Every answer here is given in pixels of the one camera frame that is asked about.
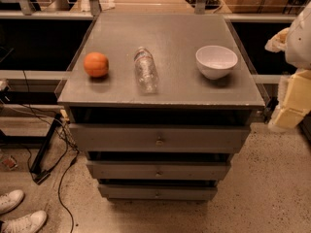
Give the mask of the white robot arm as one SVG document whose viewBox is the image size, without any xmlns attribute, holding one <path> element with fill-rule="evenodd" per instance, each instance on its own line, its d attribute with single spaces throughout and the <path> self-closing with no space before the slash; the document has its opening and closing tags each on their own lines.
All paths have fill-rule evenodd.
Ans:
<svg viewBox="0 0 311 233">
<path fill-rule="evenodd" d="M 311 2 L 287 27 L 264 47 L 271 52 L 283 51 L 286 62 L 296 71 L 282 76 L 278 85 L 278 105 L 272 113 L 268 128 L 285 132 L 295 128 L 311 112 Z"/>
</svg>

